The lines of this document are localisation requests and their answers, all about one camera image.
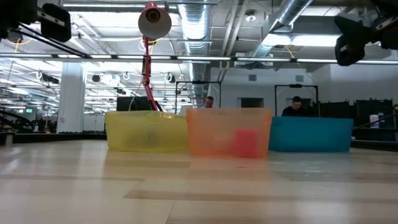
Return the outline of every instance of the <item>wooden floor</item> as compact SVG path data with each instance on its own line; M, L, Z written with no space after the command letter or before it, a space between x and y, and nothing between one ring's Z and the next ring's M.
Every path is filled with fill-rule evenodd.
M1 224L398 223L398 154L268 160L107 152L106 141L0 148Z

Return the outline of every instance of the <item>blue plastic bin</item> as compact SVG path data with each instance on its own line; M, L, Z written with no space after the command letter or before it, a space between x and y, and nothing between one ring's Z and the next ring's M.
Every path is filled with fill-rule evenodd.
M273 117L269 150L348 152L352 119Z

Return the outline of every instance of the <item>person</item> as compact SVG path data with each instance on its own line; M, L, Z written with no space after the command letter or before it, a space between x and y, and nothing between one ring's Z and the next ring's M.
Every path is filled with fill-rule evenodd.
M299 96L293 97L292 105L286 107L282 116L301 116L306 117L307 112L302 108L303 101Z
M207 96L205 108L213 108L214 98L212 96Z

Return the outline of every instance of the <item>translucent plastic bin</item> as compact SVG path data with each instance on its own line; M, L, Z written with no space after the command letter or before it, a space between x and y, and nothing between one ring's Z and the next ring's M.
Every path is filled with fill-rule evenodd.
M188 152L185 117L158 111L109 112L108 147L126 152Z
M271 121L272 111L264 108L188 109L190 154L266 157Z
M348 152L352 119L274 117L270 151Z

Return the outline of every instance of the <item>pink block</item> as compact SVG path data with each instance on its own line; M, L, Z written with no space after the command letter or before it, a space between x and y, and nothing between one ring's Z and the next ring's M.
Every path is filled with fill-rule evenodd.
M239 129L235 130L234 147L235 156L257 158L261 157L257 146L258 130Z

